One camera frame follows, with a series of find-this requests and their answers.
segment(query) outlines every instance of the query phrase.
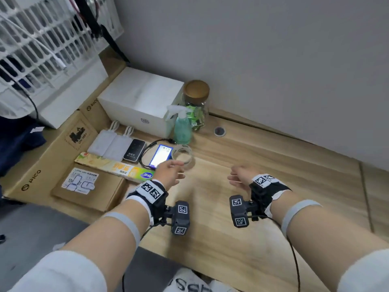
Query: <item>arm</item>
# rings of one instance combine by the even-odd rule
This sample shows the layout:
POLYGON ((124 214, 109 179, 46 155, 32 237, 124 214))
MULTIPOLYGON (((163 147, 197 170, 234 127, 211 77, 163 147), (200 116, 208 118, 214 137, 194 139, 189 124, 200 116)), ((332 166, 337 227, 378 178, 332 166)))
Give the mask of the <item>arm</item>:
MULTIPOLYGON (((185 177, 180 174, 184 172, 183 165, 183 162, 173 160, 161 163, 154 174, 155 183, 168 191, 170 187, 179 183, 178 179, 185 177)), ((142 236, 150 224, 148 209, 143 204, 145 203, 127 199, 111 212, 128 217, 142 236)), ((12 291, 25 291, 25 289, 43 291, 53 286, 56 291, 69 289, 113 291, 135 251, 135 237, 129 228, 116 218, 102 217, 67 243, 61 251, 47 255, 50 262, 44 257, 14 286, 12 291), (79 265, 83 265, 84 268, 78 278, 77 273, 72 270, 77 270, 79 265), (36 275, 40 275, 42 280, 37 281, 36 275), (48 283, 50 276, 56 277, 56 283, 48 283), (106 287, 95 287, 97 283, 104 281, 106 287)))
MULTIPOLYGON (((230 184, 251 193, 249 185, 253 182, 252 178, 260 172, 243 166, 233 166, 231 170, 228 177, 230 184)), ((281 224, 287 211, 302 200, 298 193, 285 191, 270 204, 273 219, 281 224)), ((308 206, 300 210, 292 218, 287 235, 330 291, 337 291, 341 277, 358 260, 374 251, 389 248, 387 242, 370 231, 320 206, 308 206)), ((378 268, 387 269, 387 266, 380 266, 380 262, 375 263, 378 268)), ((364 267, 364 276, 371 268, 368 265, 364 267)))

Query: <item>navy fabric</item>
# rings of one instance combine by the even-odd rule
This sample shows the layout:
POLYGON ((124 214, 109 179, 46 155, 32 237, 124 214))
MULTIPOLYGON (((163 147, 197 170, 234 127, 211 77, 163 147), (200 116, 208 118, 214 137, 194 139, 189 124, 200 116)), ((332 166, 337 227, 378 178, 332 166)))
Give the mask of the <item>navy fabric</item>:
POLYGON ((31 133, 33 128, 39 126, 41 124, 28 116, 20 119, 0 117, 0 176, 4 176, 20 161, 23 152, 46 142, 42 132, 31 133))

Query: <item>cork lid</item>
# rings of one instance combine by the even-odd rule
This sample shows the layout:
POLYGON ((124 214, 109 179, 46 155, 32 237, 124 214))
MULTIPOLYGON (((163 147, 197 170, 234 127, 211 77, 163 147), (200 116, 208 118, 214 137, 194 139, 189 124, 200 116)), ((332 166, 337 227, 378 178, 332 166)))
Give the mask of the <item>cork lid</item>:
POLYGON ((209 96, 209 86, 201 80, 192 80, 184 85, 185 100, 191 103, 201 103, 209 96))

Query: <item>fist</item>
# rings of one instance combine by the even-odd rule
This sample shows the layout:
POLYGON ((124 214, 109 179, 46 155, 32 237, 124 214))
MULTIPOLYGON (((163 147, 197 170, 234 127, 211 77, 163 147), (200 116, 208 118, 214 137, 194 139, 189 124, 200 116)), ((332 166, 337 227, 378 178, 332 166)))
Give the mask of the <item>fist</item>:
POLYGON ((168 191, 172 186, 179 184, 179 179, 185 178, 183 166, 184 162, 182 161, 168 160, 160 163, 155 170, 153 179, 161 182, 165 190, 168 191))
POLYGON ((230 176, 227 179, 230 184, 251 193, 249 184, 252 183, 252 179, 262 172, 254 167, 250 166, 232 166, 230 176))

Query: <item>colorful packaging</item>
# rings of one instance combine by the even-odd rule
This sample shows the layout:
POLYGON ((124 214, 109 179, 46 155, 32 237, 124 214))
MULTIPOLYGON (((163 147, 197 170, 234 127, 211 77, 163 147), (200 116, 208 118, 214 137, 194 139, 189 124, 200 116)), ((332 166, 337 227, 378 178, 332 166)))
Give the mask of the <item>colorful packaging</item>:
POLYGON ((80 153, 74 161, 78 164, 96 168, 138 183, 152 179, 154 175, 153 170, 135 167, 126 163, 96 156, 88 152, 80 153))

